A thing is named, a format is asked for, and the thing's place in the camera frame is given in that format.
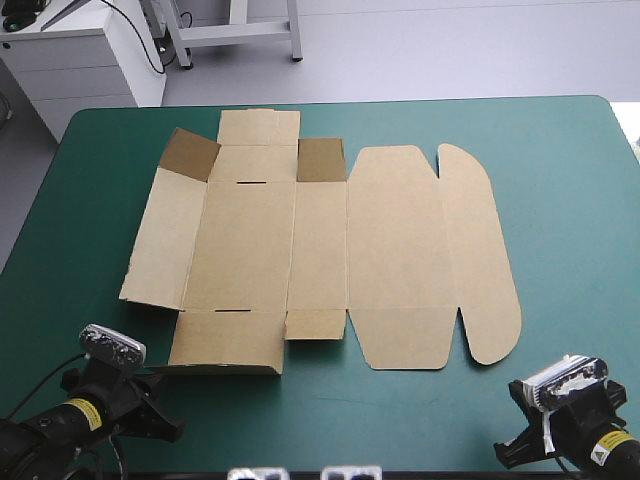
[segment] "white floor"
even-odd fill
[[[595,94],[640,101],[640,0],[298,0],[304,61],[287,43],[194,50],[170,68],[165,105]],[[182,0],[197,25],[226,6]],[[255,0],[254,21],[284,14]],[[0,269],[55,143],[0,64],[16,118],[0,131]],[[630,141],[637,106],[616,106]]]

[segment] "white drawer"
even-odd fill
[[[14,75],[118,64],[104,35],[0,42],[0,58]]]
[[[117,66],[17,72],[14,75],[32,101],[131,93]]]
[[[132,95],[36,100],[32,103],[58,142],[62,140],[71,117],[80,110],[136,106]]]

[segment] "green tabletop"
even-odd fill
[[[625,384],[640,434],[640,168],[598,97],[284,105],[301,136],[473,153],[491,177],[524,326],[504,361],[479,367],[459,324],[441,371],[375,372],[353,328],[295,343],[278,377],[172,377],[162,405],[187,421],[175,445],[126,440],[138,471],[381,464],[500,470],[492,444],[525,420],[507,383],[567,352],[601,356]],[[0,408],[8,411],[99,323],[166,359],[175,312],[118,300],[163,147],[175,127],[215,139],[221,108],[88,110],[72,120],[0,276]],[[56,382],[24,415],[63,398]]]

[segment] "black cable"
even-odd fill
[[[116,12],[118,12],[120,15],[122,15],[122,17],[129,23],[129,25],[131,25],[131,28],[133,28],[133,31],[136,33],[136,35],[138,36],[138,40],[140,40],[140,45],[142,45],[142,49],[144,50],[144,54],[147,57],[147,61],[149,62],[149,65],[151,65],[151,68],[153,68],[153,70],[159,74],[159,75],[164,75],[166,73],[166,69],[165,66],[162,66],[162,70],[159,70],[154,64],[153,61],[151,60],[151,56],[149,55],[149,51],[147,50],[147,46],[144,43],[144,40],[142,39],[142,35],[140,35],[140,32],[138,31],[138,29],[136,28],[136,26],[133,24],[133,22],[131,21],[131,19],[127,16],[126,13],[124,13],[122,10],[120,10],[118,7],[116,7],[113,3],[108,2],[107,0],[100,0],[102,3],[104,3],[105,5],[108,5],[109,7],[113,8]]]
[[[40,388],[42,387],[42,385],[44,385],[47,380],[49,380],[51,377],[53,377],[56,373],[58,373],[60,370],[62,370],[64,367],[66,367],[67,365],[69,365],[70,363],[75,362],[76,360],[79,360],[81,358],[83,358],[85,356],[84,353],[79,353],[78,355],[75,355],[73,357],[71,357],[69,360],[65,360],[64,362],[62,362],[60,365],[58,365],[56,368],[54,368],[51,372],[49,372],[47,374],[46,377],[44,377],[42,380],[40,380],[40,382],[38,382],[38,384],[33,387],[33,390],[31,390],[26,397],[24,397],[22,399],[22,401],[20,403],[18,403],[18,405],[16,405],[16,407],[11,411],[11,413],[9,415],[7,415],[7,420],[11,420],[16,413],[18,413],[18,410],[20,410],[22,407],[24,407],[24,404],[27,403],[31,397],[33,397],[38,390],[40,390]]]
[[[560,470],[562,470],[563,473],[569,476],[569,478],[572,478],[573,480],[581,480],[582,477],[576,475],[574,472],[572,472],[567,468],[567,466],[562,461],[562,458],[560,458],[560,455],[556,453],[555,455],[553,455],[553,459],[556,461],[556,463],[560,467]]]
[[[124,450],[118,437],[109,437],[109,443],[113,447],[113,452],[116,454],[116,460],[118,461],[118,467],[120,468],[120,480],[129,480],[129,464],[124,456]]]

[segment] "flattened cardboard box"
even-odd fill
[[[181,311],[173,370],[282,373],[285,319],[291,338],[342,338],[342,144],[301,141],[298,167],[299,127],[299,112],[225,111],[218,143],[169,141],[120,298]]]
[[[298,148],[299,122],[225,111],[219,143],[167,146],[121,298],[183,311],[169,366],[281,373],[283,336],[340,339],[347,305],[372,368],[442,368],[458,309],[478,362],[506,356],[520,306],[479,162],[442,145],[437,178],[416,147],[365,148],[346,182],[341,141]]]

